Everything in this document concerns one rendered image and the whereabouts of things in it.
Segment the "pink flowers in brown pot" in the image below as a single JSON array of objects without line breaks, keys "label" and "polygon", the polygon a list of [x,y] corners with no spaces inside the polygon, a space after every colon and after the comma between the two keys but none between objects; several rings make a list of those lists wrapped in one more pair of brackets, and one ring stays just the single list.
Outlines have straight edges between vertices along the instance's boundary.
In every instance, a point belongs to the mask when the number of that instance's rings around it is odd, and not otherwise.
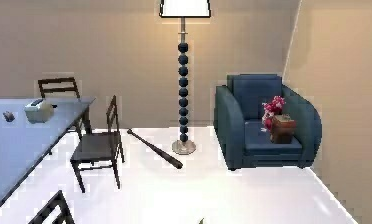
[{"label": "pink flowers in brown pot", "polygon": [[281,96],[274,96],[270,102],[262,104],[262,131],[268,131],[270,141],[275,144],[290,144],[296,128],[296,121],[288,114],[282,113],[284,105],[285,100]]}]

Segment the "floor lamp with blue balls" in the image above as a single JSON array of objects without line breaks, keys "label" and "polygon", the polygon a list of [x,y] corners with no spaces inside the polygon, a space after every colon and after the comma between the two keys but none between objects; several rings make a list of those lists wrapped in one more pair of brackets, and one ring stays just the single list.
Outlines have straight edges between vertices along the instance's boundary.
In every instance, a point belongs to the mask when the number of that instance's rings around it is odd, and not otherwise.
[{"label": "floor lamp with blue balls", "polygon": [[196,150],[195,143],[188,138],[188,67],[189,58],[187,52],[189,45],[186,42],[186,19],[187,18],[210,18],[210,0],[161,0],[159,5],[161,18],[180,19],[180,41],[177,45],[178,74],[179,78],[179,130],[180,136],[172,144],[172,150],[178,155],[189,155]]}]

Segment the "dark baseball bat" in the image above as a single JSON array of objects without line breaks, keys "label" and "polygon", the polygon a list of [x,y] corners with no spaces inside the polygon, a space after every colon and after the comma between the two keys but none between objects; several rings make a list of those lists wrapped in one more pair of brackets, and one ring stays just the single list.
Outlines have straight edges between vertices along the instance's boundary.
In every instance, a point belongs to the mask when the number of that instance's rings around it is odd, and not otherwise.
[{"label": "dark baseball bat", "polygon": [[183,163],[181,161],[169,155],[168,153],[156,147],[155,145],[151,144],[150,142],[146,141],[144,138],[134,133],[131,129],[128,129],[127,133],[140,140],[142,143],[144,143],[147,147],[149,147],[152,151],[154,151],[157,155],[159,155],[161,158],[163,158],[176,169],[181,169],[183,167]]}]

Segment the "blue grey table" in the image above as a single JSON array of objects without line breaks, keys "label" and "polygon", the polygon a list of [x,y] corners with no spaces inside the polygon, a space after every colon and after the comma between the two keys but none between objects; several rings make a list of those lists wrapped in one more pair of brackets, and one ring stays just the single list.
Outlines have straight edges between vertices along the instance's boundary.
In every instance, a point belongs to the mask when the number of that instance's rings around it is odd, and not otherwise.
[{"label": "blue grey table", "polygon": [[[0,99],[0,207],[51,151],[60,135],[53,116],[45,123],[28,121],[24,107],[32,101]],[[7,122],[5,111],[12,112],[15,120]]]}]

